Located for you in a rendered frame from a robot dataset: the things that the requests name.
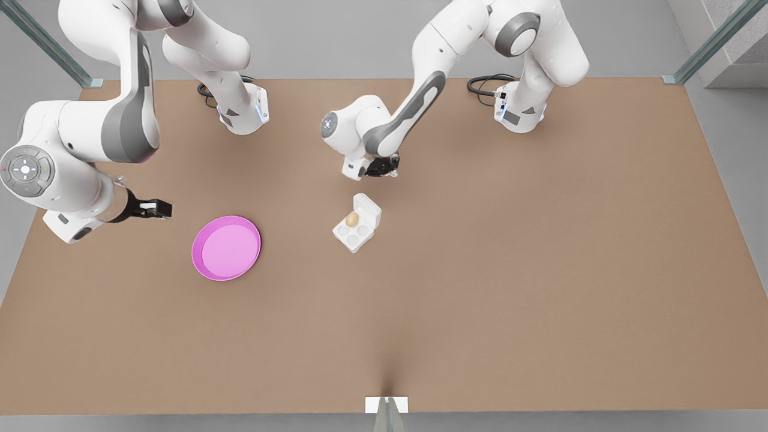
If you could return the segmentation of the pink round plate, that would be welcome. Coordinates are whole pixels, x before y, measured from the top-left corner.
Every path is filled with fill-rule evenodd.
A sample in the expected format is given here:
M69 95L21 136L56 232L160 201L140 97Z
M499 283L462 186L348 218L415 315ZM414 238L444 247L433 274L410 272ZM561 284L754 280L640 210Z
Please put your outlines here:
M211 281L230 281L252 268L261 246L260 232L250 220L228 215L202 227L190 255L202 276Z

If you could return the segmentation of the silver frame post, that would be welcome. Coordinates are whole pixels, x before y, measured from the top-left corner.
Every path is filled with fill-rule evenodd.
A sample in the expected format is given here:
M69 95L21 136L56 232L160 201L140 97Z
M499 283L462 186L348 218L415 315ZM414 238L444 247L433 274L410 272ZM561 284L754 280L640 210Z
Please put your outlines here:
M104 85L104 79L92 77L63 47L19 4L17 0L0 0L3 12L31 41L57 63L81 88Z
M376 414L373 432L407 432L401 413L408 412L408 397L365 398L365 413Z
M691 52L667 85L768 88L768 0L668 0Z

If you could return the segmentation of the white egg box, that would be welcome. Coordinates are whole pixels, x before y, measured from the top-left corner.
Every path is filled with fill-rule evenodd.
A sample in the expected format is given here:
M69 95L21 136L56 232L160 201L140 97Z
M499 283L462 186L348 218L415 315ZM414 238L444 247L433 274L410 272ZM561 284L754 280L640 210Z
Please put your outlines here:
M363 244L370 240L375 232L375 227L359 214L359 224L356 227L346 227L344 219L335 225L332 232L351 253L357 253Z

